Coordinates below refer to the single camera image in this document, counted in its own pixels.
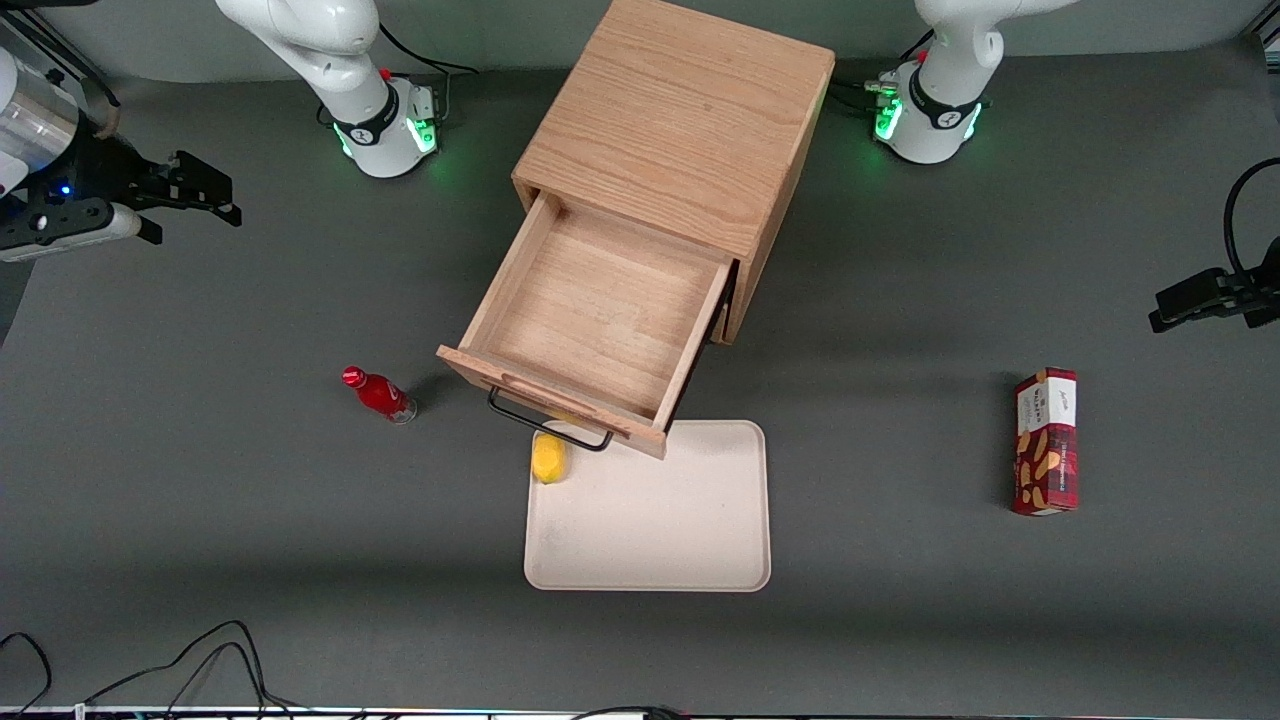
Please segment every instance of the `gray table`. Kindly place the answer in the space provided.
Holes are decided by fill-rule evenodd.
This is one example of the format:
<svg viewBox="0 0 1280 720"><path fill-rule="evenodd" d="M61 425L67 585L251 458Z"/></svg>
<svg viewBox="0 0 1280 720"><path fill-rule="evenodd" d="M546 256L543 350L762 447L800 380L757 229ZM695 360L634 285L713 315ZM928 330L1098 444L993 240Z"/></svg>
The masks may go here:
<svg viewBox="0 0 1280 720"><path fill-rule="evenodd" d="M433 356L520 227L507 176L562 77L460 79L444 151L388 182L301 85L128 91L128 137L232 174L244 227L156 213L163 247L41 260L0 351L0 621L47 644L54 701L238 616L270 685L325 705L1280 714L1280 331L1146 320L1224 263L1226 188L1280 150L1254 46L1011 60L937 168L824 113L741 341L681 407L768 433L751 596L530 588L529 434ZM1277 188L1242 205L1253 261ZM367 414L349 363L425 413ZM1009 386L1046 364L1080 374L1083 507L1024 519ZM19 700L37 673L6 655ZM197 700L250 697L227 662Z"/></svg>

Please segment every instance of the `yellow lemon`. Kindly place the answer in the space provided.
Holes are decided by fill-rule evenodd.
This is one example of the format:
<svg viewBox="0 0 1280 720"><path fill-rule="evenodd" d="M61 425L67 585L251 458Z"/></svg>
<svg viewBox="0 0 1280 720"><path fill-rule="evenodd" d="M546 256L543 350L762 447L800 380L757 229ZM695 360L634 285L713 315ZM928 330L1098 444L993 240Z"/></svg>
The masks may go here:
<svg viewBox="0 0 1280 720"><path fill-rule="evenodd" d="M564 477L568 469L568 448L564 441L545 433L534 437L534 459L530 469L538 482L550 484Z"/></svg>

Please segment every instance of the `black metal handle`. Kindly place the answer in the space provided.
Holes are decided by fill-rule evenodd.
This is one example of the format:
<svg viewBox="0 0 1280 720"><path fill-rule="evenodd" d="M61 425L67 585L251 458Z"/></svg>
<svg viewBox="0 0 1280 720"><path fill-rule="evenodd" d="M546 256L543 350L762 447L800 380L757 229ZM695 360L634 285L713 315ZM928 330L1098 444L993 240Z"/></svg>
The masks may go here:
<svg viewBox="0 0 1280 720"><path fill-rule="evenodd" d="M494 386L493 389L489 391L489 410L493 410L494 413L497 413L497 414L499 414L499 415L502 415L504 418L509 418L509 419L520 423L521 425L529 425L530 428L534 428L535 430L538 430L540 433L547 433L549 436L558 437L558 438L561 438L562 441L564 441L564 442L567 442L570 445L576 445L577 447L581 447L582 450L590 450L591 452L599 452L599 451L604 450L605 447L609 447L609 442L613 439L613 432L612 430L607 430L604 433L604 439L600 441L600 445L586 443L584 441L577 439L573 436L564 434L564 433L562 433L559 430L553 430L552 428L548 428L547 425L539 423L538 420L532 420L530 418L525 418L524 415L521 415L518 413L513 413L511 410L507 410L506 407L498 407L498 404L494 402L495 400L498 400L498 386Z"/></svg>

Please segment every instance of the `wood grain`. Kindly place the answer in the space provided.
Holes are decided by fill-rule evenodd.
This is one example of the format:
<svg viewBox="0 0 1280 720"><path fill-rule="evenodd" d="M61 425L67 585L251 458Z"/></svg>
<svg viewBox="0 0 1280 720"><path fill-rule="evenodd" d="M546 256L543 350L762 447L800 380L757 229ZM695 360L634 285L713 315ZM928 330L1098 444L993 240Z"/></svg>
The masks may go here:
<svg viewBox="0 0 1280 720"><path fill-rule="evenodd" d="M658 0L616 0L516 167L549 190L750 259L835 55Z"/></svg>
<svg viewBox="0 0 1280 720"><path fill-rule="evenodd" d="M460 348L438 355L472 384L660 456L732 264L541 192Z"/></svg>
<svg viewBox="0 0 1280 720"><path fill-rule="evenodd" d="M667 433L662 428L654 428L644 418L598 404L591 397L585 397L525 368L511 365L500 357L477 351L454 350L444 345L435 354L467 382L484 391L498 387L506 400L513 400L550 418L600 434L605 430L613 432L614 442L659 460L667 452Z"/></svg>
<svg viewBox="0 0 1280 720"><path fill-rule="evenodd" d="M727 265L723 255L566 206L483 350L666 424L662 401L684 382L681 359L710 322L703 307L723 290Z"/></svg>
<svg viewBox="0 0 1280 720"><path fill-rule="evenodd" d="M800 183L800 173L804 170L804 160L809 155L809 141L813 140L813 131L818 124L818 114L822 111L822 100L824 95L819 94L814 96L813 105L809 108L808 127L804 133L797 138L797 145L792 152L795 161L791 163L791 169L787 172L786 181L782 183L782 190L778 193L778 202L773 206L773 214L769 215L769 222L764 225L760 233L760 242L755 246L755 251L751 258L742 263L742 266L737 275L737 287L733 290L733 302L730 306L730 315L724 323L724 329L721 337L716 341L721 345L730 345L737 340L737 333L742 329L742 320L746 318L746 307L751 304L751 297L755 296L755 287L760 283L760 274L764 272L764 263L769 259L769 252L773 252L773 241L778 237L778 228L782 227L782 218L787 214L787 208L791 206L791 197L795 195L796 186Z"/></svg>
<svg viewBox="0 0 1280 720"><path fill-rule="evenodd" d="M520 225L520 232L516 233L516 240L511 242L507 256L498 268L498 273L489 283L489 291L485 292L480 307L471 318L471 324L458 345L460 348L466 350L472 345L485 346L488 343L493 328L497 327L497 322L493 319L500 318L511 307L511 301L520 288L520 279L529 273L529 266L538 256L538 250L543 246L543 241L559 213L561 202L554 195L544 192L532 202L529 215Z"/></svg>

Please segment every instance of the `white tray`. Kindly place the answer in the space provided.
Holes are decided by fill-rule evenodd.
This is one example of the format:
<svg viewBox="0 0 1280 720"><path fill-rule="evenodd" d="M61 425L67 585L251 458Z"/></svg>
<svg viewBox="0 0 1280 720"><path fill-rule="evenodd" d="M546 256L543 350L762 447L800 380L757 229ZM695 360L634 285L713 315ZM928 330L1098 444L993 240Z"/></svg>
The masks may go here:
<svg viewBox="0 0 1280 720"><path fill-rule="evenodd" d="M595 441L567 423L549 427ZM529 478L525 578L544 591L755 592L769 582L764 432L676 420L667 459L570 446L568 471Z"/></svg>

